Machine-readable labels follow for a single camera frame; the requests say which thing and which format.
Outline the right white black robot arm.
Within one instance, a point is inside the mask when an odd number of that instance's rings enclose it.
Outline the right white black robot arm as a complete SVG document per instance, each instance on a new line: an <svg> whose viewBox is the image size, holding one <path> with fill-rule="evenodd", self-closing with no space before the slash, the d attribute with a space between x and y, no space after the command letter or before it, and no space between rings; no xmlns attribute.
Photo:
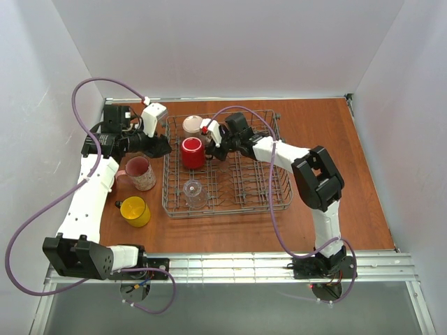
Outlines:
<svg viewBox="0 0 447 335"><path fill-rule="evenodd" d="M300 198L312 212L315 231L314 251L295 256L295 263L311 265L322 275L338 272L346 257L339 225L344 180L328 151L321 146L306 149L286 144L272 128L256 132L241 112L226 117L224 124L204 119L200 131L210 139L205 146L208 156L224 161L228 153L239 152L293 174Z"/></svg>

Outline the pink patterned mug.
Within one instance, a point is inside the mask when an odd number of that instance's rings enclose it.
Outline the pink patterned mug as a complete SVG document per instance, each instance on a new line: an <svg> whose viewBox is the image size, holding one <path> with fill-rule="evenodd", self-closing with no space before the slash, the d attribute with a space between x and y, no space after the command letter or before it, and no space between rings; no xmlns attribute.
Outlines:
<svg viewBox="0 0 447 335"><path fill-rule="evenodd" d="M115 179L118 180L122 176L128 177L139 191L149 191L156 185L156 176L152 166L144 156L131 158L124 169L116 173Z"/></svg>

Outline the yellow mug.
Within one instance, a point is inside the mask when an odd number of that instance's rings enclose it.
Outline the yellow mug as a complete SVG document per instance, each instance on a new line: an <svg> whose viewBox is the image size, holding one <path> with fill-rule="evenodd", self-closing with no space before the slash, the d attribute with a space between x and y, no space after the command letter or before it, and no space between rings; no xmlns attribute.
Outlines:
<svg viewBox="0 0 447 335"><path fill-rule="evenodd" d="M139 196L131 196L123 201L115 202L124 220L135 228L141 228L149 223L151 211L145 202Z"/></svg>

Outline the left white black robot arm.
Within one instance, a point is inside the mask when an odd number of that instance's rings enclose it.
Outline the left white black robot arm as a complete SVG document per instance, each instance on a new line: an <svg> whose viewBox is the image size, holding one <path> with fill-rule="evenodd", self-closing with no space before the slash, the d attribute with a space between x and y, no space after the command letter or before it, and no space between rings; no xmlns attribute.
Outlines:
<svg viewBox="0 0 447 335"><path fill-rule="evenodd" d="M150 103L134 124L129 106L103 108L103 120L92 128L81 149L79 180L84 186L74 193L57 235L43 242L43 252L58 275L104 280L121 269L146 265L142 246L100 245L101 217L127 153L160 158L172 151L167 137L156 131L167 113L165 106Z"/></svg>

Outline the red mug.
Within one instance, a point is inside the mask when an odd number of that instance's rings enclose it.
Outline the red mug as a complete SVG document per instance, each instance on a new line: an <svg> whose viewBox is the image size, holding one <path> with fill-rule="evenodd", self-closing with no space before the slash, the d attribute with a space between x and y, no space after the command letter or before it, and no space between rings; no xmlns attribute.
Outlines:
<svg viewBox="0 0 447 335"><path fill-rule="evenodd" d="M196 137L188 137L181 143L182 164L185 168L195 170L205 164L205 148Z"/></svg>

